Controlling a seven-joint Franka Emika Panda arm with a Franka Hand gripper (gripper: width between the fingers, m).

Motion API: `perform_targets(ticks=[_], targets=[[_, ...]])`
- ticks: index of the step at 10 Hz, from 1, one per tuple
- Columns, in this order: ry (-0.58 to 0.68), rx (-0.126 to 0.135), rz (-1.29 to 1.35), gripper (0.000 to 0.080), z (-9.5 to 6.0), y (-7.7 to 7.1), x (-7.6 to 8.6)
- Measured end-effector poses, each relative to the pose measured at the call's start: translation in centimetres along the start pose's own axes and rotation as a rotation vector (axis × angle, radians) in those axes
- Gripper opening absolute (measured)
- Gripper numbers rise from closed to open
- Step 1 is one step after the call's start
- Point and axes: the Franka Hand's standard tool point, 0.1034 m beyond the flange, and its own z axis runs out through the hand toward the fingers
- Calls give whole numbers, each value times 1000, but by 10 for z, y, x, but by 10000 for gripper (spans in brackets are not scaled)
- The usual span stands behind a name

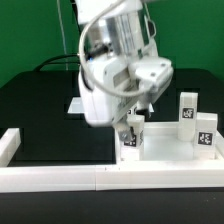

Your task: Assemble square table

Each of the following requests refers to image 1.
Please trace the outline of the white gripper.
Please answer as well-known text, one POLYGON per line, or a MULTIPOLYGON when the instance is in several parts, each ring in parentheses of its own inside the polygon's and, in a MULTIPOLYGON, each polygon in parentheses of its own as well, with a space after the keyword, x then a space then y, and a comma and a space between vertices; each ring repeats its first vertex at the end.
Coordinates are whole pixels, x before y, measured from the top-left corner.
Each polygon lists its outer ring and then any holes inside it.
POLYGON ((136 105, 137 114, 149 119, 150 104, 160 98, 173 76, 171 61, 158 56, 132 61, 102 56, 89 60, 86 67, 90 74, 80 66, 78 77, 85 120, 93 127, 117 125, 122 142, 133 140, 127 112, 136 105))

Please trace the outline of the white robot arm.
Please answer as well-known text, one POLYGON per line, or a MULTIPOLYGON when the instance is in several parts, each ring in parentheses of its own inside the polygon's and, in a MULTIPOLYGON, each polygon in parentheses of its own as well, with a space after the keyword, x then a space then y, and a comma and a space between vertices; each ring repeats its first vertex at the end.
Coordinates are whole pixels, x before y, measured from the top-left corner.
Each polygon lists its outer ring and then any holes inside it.
POLYGON ((172 62, 158 55, 150 1, 75 0, 82 28, 78 85, 86 122, 113 127, 123 142, 134 138, 128 111, 148 112, 173 76, 172 62))

